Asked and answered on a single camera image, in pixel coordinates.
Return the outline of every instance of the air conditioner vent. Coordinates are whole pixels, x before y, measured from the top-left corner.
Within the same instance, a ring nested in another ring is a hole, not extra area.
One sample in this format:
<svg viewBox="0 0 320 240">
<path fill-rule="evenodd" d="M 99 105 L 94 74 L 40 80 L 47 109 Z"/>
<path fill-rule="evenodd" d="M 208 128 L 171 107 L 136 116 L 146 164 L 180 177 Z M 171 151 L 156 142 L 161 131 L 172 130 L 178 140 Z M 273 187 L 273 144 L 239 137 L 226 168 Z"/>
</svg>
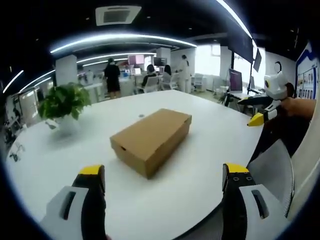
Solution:
<svg viewBox="0 0 320 240">
<path fill-rule="evenodd" d="M 130 11 L 108 11 L 104 12 L 103 22 L 105 24 L 114 22 L 125 22 L 130 14 Z"/>
<path fill-rule="evenodd" d="M 95 9 L 96 25 L 131 24 L 140 10 L 140 6 L 98 7 Z"/>
</svg>

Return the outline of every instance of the cardboard box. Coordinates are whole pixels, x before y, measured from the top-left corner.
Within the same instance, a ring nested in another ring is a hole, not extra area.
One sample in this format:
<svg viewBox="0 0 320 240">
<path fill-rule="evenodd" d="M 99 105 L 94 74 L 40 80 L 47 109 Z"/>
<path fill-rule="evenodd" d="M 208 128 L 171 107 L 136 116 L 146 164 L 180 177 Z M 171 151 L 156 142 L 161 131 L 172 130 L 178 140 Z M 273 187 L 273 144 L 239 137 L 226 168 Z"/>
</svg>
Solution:
<svg viewBox="0 0 320 240">
<path fill-rule="evenodd" d="M 110 137 L 120 160 L 150 179 L 189 132 L 192 116 L 160 109 Z"/>
</svg>

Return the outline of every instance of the white flower pot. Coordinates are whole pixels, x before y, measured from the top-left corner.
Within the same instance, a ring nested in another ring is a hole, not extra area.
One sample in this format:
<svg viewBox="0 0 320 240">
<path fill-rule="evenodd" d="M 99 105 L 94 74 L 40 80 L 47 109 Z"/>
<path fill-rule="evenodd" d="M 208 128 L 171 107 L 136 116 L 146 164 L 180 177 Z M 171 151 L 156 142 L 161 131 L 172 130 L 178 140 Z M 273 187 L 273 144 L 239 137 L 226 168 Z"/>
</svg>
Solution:
<svg viewBox="0 0 320 240">
<path fill-rule="evenodd" d="M 80 125 L 71 115 L 65 115 L 56 119 L 59 130 L 63 135 L 71 135 L 80 130 Z"/>
</svg>

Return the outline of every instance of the white chair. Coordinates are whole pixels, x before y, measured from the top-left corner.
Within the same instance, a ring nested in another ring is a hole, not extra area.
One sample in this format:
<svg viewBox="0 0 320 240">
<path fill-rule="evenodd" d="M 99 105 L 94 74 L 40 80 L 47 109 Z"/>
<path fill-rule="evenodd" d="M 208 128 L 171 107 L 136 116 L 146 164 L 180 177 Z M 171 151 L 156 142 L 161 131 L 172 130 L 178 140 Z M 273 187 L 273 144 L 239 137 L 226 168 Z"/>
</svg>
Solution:
<svg viewBox="0 0 320 240">
<path fill-rule="evenodd" d="M 191 78 L 191 84 L 194 86 L 194 90 L 200 89 L 202 91 L 204 85 L 204 75 L 196 73 L 194 77 Z"/>
<path fill-rule="evenodd" d="M 286 146 L 277 140 L 248 165 L 256 184 L 264 185 L 283 205 L 287 216 L 294 190 L 294 173 Z"/>
<path fill-rule="evenodd" d="M 148 80 L 147 80 L 144 87 L 137 86 L 136 88 L 138 91 L 142 90 L 144 94 L 157 92 L 158 91 L 158 81 L 159 81 L 158 76 L 150 76 L 150 77 L 148 77 Z"/>
<path fill-rule="evenodd" d="M 178 89 L 178 79 L 179 79 L 179 73 L 173 73 L 171 76 L 170 82 L 161 81 L 160 83 L 161 89 L 163 91 Z"/>
</svg>

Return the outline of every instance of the white pillar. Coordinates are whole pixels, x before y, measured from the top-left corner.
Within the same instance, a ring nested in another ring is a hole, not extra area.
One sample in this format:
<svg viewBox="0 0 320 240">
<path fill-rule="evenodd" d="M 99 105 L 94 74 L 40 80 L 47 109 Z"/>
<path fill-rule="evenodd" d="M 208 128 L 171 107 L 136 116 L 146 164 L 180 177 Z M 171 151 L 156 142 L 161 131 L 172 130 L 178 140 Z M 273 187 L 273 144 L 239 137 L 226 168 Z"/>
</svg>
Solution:
<svg viewBox="0 0 320 240">
<path fill-rule="evenodd" d="M 69 55 L 55 61 L 56 85 L 78 82 L 77 57 Z"/>
<path fill-rule="evenodd" d="M 157 58 L 164 58 L 166 59 L 166 64 L 171 64 L 171 49 L 160 47 L 156 50 L 156 57 Z"/>
</svg>

